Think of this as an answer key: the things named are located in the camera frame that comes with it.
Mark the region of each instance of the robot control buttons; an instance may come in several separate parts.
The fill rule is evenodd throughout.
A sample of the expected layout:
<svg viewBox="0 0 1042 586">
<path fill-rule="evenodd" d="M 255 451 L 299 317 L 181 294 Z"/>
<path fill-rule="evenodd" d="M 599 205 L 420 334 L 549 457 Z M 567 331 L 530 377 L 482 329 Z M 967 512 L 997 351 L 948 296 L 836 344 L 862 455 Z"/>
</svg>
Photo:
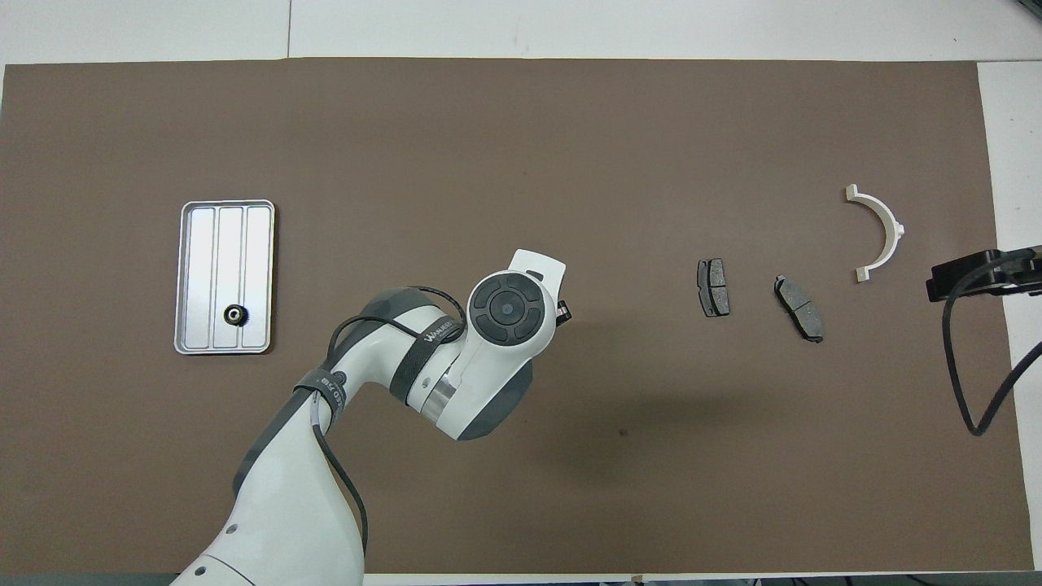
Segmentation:
<svg viewBox="0 0 1042 586">
<path fill-rule="evenodd" d="M 543 323 L 543 311 L 542 289 L 521 273 L 490 276 L 474 291 L 470 303 L 475 329 L 500 346 L 531 338 Z"/>
</svg>

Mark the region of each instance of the white plastic bracket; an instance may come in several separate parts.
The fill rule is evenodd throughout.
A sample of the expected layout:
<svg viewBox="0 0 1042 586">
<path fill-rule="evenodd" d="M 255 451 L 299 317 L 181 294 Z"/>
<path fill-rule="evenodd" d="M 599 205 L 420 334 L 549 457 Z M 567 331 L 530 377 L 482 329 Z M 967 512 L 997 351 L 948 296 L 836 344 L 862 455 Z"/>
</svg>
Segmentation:
<svg viewBox="0 0 1042 586">
<path fill-rule="evenodd" d="M 850 184 L 846 187 L 847 201 L 854 201 L 867 205 L 872 212 L 879 217 L 879 221 L 883 222 L 883 227 L 887 230 L 887 241 L 883 245 L 883 252 L 879 252 L 879 258 L 875 260 L 871 265 L 865 265 L 864 267 L 858 267 L 854 269 L 854 274 L 858 275 L 858 283 L 863 280 L 868 280 L 868 271 L 874 271 L 875 269 L 883 266 L 884 263 L 890 260 L 894 255 L 894 250 L 897 249 L 897 241 L 904 236 L 904 226 L 897 221 L 894 217 L 894 213 L 887 207 L 887 204 L 879 201 L 878 199 L 868 195 L 867 193 L 858 193 L 858 185 Z"/>
</svg>

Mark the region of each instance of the metal tray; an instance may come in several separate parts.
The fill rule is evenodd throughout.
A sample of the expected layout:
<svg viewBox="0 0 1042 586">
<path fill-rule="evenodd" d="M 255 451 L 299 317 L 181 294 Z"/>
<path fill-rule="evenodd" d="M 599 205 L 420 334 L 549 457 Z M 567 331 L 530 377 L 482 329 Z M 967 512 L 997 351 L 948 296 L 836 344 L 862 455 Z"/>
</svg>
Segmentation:
<svg viewBox="0 0 1042 586">
<path fill-rule="evenodd" d="M 267 199 L 190 201 L 181 209 L 174 348 L 259 353 L 271 343 L 275 205 Z M 246 309 L 240 325 L 225 320 Z"/>
</svg>

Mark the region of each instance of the white table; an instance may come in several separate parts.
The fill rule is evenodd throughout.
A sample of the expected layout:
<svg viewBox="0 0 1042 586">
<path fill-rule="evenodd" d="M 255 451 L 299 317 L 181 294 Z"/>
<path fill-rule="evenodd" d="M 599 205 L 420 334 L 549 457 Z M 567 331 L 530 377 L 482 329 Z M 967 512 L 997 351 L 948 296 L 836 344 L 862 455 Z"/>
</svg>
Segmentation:
<svg viewBox="0 0 1042 586">
<path fill-rule="evenodd" d="M 1042 20 L 1013 0 L 0 0 L 0 64 L 307 56 L 977 62 L 998 246 L 1042 244 Z M 1020 295 L 1003 303 L 1016 362 L 1042 339 L 1042 302 Z M 1015 394 L 1042 569 L 1042 366 Z M 630 578 L 369 575 L 366 584 Z"/>
</svg>

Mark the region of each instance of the black strap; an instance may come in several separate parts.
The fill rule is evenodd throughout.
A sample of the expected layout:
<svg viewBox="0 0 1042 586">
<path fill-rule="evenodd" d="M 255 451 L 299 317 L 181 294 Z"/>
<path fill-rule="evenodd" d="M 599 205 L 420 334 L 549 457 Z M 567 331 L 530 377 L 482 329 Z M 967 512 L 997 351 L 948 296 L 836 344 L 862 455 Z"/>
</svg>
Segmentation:
<svg viewBox="0 0 1042 586">
<path fill-rule="evenodd" d="M 391 395 L 396 399 L 405 402 L 408 399 L 408 390 L 413 388 L 413 383 L 420 375 L 420 370 L 427 364 L 435 350 L 442 343 L 446 336 L 460 329 L 458 321 L 449 316 L 442 316 L 413 342 L 413 345 L 405 352 L 405 357 L 398 364 L 398 369 L 391 377 Z"/>
<path fill-rule="evenodd" d="M 344 412 L 344 407 L 347 405 L 347 393 L 344 392 L 344 384 L 341 379 L 344 374 L 338 374 L 340 376 L 323 368 L 316 368 L 304 374 L 297 382 L 297 386 L 293 387 L 294 391 L 298 389 L 318 391 L 322 395 L 322 398 L 326 399 L 326 402 L 329 404 L 329 409 L 332 410 L 332 418 L 329 419 L 330 426 L 340 417 L 340 414 Z"/>
</svg>

